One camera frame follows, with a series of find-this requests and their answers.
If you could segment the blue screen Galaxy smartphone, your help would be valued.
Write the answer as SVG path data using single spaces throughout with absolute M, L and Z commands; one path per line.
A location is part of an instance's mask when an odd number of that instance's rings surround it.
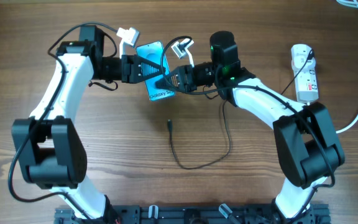
M 151 62 L 156 63 L 157 65 L 160 65 L 160 58 L 162 52 L 163 52 L 163 44 L 161 41 L 151 42 L 136 47 L 136 53 L 138 56 L 150 60 Z M 174 91 L 158 89 L 155 86 L 155 83 L 162 78 L 163 75 L 159 75 L 145 81 L 145 86 L 149 94 L 150 101 L 158 101 L 175 96 Z

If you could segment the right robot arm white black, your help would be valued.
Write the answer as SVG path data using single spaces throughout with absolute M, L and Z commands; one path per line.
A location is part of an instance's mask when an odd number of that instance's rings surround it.
M 305 105 L 266 87 L 242 67 L 234 34 L 218 31 L 209 39 L 211 61 L 177 67 L 156 81 L 159 89 L 199 95 L 199 86 L 214 85 L 225 102 L 249 111 L 273 129 L 280 168 L 285 175 L 273 199 L 272 223 L 302 222 L 320 188 L 336 183 L 335 170 L 345 161 L 344 151 L 327 108 Z

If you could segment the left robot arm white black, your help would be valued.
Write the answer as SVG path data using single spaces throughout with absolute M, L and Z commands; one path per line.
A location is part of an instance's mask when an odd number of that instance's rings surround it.
M 76 28 L 78 40 L 59 37 L 47 53 L 56 67 L 47 90 L 27 119 L 11 129 L 16 152 L 11 167 L 19 167 L 24 180 L 45 190 L 45 197 L 61 197 L 83 223 L 120 223 L 107 195 L 86 174 L 87 156 L 74 121 L 87 85 L 144 82 L 142 66 L 150 61 L 128 55 L 139 31 L 84 22 Z

